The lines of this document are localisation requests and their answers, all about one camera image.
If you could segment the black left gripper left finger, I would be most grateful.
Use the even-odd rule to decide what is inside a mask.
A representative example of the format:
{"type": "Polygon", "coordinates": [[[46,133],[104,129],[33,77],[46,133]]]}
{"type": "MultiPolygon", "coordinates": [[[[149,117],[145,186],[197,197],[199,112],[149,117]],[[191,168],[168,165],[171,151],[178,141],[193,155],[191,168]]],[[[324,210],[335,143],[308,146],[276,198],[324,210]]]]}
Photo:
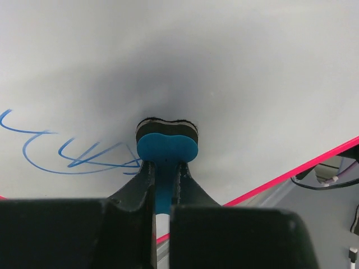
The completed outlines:
{"type": "Polygon", "coordinates": [[[2,268],[155,268],[155,165],[108,198],[1,201],[2,268]]]}

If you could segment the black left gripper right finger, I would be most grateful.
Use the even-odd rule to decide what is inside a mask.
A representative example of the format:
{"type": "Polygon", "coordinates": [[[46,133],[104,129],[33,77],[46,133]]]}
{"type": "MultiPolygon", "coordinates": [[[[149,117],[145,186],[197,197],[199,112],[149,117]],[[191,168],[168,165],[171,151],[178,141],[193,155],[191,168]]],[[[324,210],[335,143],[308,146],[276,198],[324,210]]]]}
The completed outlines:
{"type": "Polygon", "coordinates": [[[217,204],[179,163],[170,215],[170,268],[319,268],[300,216],[217,204]]]}

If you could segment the blue bone-shaped eraser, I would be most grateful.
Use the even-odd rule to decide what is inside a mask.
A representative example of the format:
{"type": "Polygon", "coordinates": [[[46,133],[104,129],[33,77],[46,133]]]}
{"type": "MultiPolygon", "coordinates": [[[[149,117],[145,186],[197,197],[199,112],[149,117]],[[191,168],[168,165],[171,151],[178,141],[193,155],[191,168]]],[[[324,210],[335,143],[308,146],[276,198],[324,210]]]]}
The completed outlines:
{"type": "Polygon", "coordinates": [[[185,119],[149,117],[136,127],[136,150],[155,165],[155,213],[170,214],[177,167],[198,154],[197,127],[185,119]]]}

